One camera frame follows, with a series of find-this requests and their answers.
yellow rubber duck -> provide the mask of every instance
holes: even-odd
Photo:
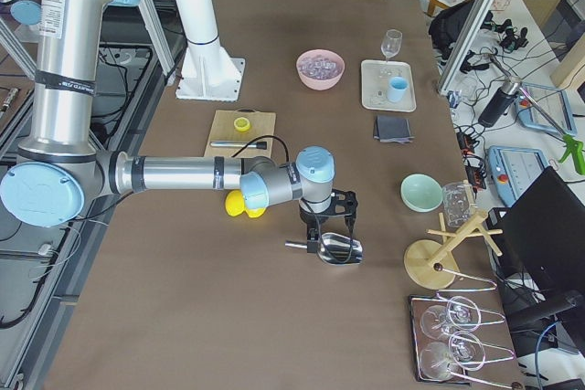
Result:
[[[229,192],[226,197],[225,207],[229,216],[238,216],[246,212],[250,218],[257,218],[266,211],[266,208],[248,209],[244,203],[244,195],[240,190]]]

light green bowl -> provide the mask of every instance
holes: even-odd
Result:
[[[442,203],[441,186],[425,174],[412,174],[402,180],[400,196],[415,212],[430,212]]]

yellow bottle cap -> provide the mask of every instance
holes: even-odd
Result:
[[[234,121],[234,128],[238,132],[246,132],[251,128],[252,124],[248,118],[237,118]]]

metal frame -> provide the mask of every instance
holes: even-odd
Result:
[[[28,79],[35,80],[37,63],[30,57],[22,43],[18,41],[14,32],[10,30],[6,22],[0,17],[0,44],[12,57],[15,63],[25,72]]]
[[[437,84],[437,91],[441,95],[447,95],[455,76],[459,72],[459,67],[462,65],[467,52],[472,46],[475,36],[479,32],[480,25],[485,19],[485,15],[489,11],[494,0],[475,0],[473,8],[467,20],[463,24],[461,34],[455,43],[455,47],[449,56],[449,61],[441,74],[439,83]]]
[[[146,30],[150,36],[156,56],[163,67],[163,73],[166,77],[171,76],[169,81],[172,83],[175,80],[175,75],[171,75],[175,69],[175,61],[171,55],[171,49],[166,41],[165,31],[158,18],[156,9],[154,8],[153,0],[140,0],[138,5],[140,14],[143,17]]]

metal rod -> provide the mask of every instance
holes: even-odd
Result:
[[[138,9],[143,17],[148,35],[153,42],[154,51],[161,63],[163,73],[168,76],[172,73],[175,62],[171,54],[171,49],[166,41],[163,25],[161,25],[161,21],[156,13],[153,0],[140,0]]]
[[[508,78],[511,78],[513,76],[508,70],[506,70],[504,68],[504,66],[502,66],[502,64],[498,61],[498,59],[494,55],[491,55],[490,56],[490,60]],[[565,136],[565,135],[568,134],[565,131],[565,129],[563,129],[560,125],[558,125],[555,122],[555,120],[552,119],[552,117],[546,111],[544,111],[544,109],[542,107],[540,107],[540,105],[538,104],[538,102],[536,102],[536,100],[534,98],[532,98],[532,96],[530,95],[530,93],[528,93],[528,90],[526,90],[524,87],[520,86],[520,92],[524,95],[524,97],[526,98],[526,100],[528,102],[530,102],[530,105],[532,105],[535,108],[535,110],[538,111],[542,115],[542,117],[545,118],[548,121],[548,123],[555,128],[555,130],[557,130],[563,136]]]
[[[265,150],[268,146],[266,142],[255,142],[248,144],[247,142],[233,142],[233,141],[211,141],[209,146],[214,148],[246,148]]]
[[[494,0],[475,0],[473,3],[472,10],[463,24],[463,29],[459,34],[455,47],[449,56],[449,61],[439,79],[437,91],[441,95],[446,95],[449,91],[455,76],[459,72],[459,67],[462,65],[467,52],[471,48],[475,36],[480,29],[480,25],[483,23],[485,15],[489,11],[493,1]]]
[[[27,50],[18,41],[15,34],[10,30],[5,21],[0,17],[0,44],[6,49],[6,52],[12,57],[15,63],[27,75],[28,79],[35,79],[37,64],[30,57]]]
[[[299,242],[294,242],[294,241],[286,241],[286,242],[284,242],[284,245],[286,247],[304,248],[305,250],[307,249],[307,245],[306,244],[301,244]]]

